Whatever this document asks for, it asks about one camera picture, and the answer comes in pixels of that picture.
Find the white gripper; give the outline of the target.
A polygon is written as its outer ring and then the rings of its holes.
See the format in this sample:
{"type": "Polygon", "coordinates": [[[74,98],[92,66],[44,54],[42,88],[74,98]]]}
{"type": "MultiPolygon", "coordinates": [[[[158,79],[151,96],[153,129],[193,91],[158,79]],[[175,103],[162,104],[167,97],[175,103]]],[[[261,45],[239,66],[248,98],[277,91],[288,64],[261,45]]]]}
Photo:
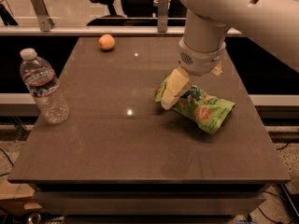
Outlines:
{"type": "Polygon", "coordinates": [[[226,44],[222,42],[215,51],[195,51],[190,49],[183,40],[180,40],[178,61],[187,71],[183,67],[177,67],[172,71],[166,81],[161,101],[162,107],[169,110],[178,102],[179,97],[190,89],[192,83],[189,74],[201,77],[212,71],[214,75],[220,76],[225,47],[226,44]]]}

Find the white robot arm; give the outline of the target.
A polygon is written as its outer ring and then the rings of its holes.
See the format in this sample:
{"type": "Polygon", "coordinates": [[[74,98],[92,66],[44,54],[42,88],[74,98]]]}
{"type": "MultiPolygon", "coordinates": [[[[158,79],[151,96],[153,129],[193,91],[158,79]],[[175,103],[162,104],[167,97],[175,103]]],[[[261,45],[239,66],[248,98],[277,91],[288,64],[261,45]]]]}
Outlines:
{"type": "Polygon", "coordinates": [[[299,72],[299,0],[179,1],[187,8],[178,62],[185,75],[211,72],[232,28],[299,72]]]}

